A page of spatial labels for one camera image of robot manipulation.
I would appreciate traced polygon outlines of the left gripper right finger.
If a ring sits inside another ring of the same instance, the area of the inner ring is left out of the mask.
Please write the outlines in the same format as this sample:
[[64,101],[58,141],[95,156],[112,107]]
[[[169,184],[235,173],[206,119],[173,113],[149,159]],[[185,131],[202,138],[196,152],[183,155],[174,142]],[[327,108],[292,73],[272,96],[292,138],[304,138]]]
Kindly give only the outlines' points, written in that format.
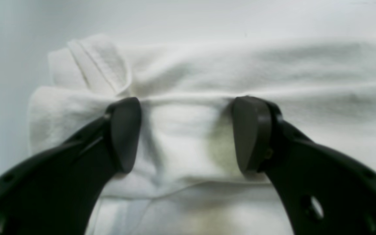
[[315,143],[255,97],[232,102],[236,160],[243,174],[264,173],[296,235],[376,235],[376,172]]

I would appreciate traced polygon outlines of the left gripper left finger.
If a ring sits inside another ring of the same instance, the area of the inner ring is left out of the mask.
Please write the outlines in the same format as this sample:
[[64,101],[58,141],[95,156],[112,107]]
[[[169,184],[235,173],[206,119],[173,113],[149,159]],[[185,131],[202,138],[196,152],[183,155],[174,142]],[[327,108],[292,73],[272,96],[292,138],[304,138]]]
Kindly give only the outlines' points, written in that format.
[[124,98],[0,175],[0,235],[83,235],[106,183],[133,169],[141,122],[140,101]]

